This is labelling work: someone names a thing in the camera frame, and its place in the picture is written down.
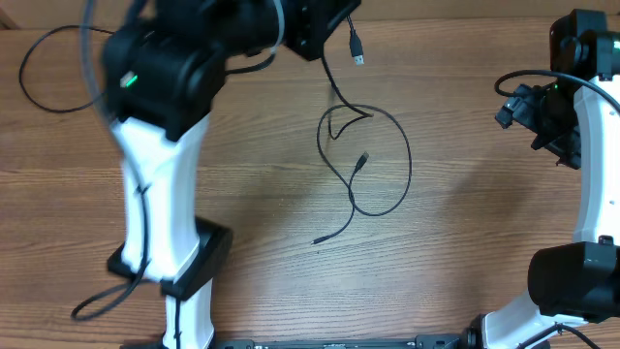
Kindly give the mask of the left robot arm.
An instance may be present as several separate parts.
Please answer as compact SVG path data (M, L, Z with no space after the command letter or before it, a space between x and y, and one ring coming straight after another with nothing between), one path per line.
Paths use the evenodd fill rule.
M354 1L160 1L128 10L95 64L87 2L80 65L94 106L122 153L126 238L109 258L131 286L150 281L166 299L161 348L209 348L212 282L232 232L195 214L197 167L229 58L289 48L312 61Z

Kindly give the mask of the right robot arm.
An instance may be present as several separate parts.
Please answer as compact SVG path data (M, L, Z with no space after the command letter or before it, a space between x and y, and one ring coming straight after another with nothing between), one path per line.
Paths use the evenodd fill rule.
M600 11L574 9L549 29L551 83L501 88L524 76L496 80L506 97L495 116L502 128L519 123L561 165L581 172L580 204L570 243L541 249L528 267L527 288L504 307L482 314L451 348L547 348L619 315L619 35Z

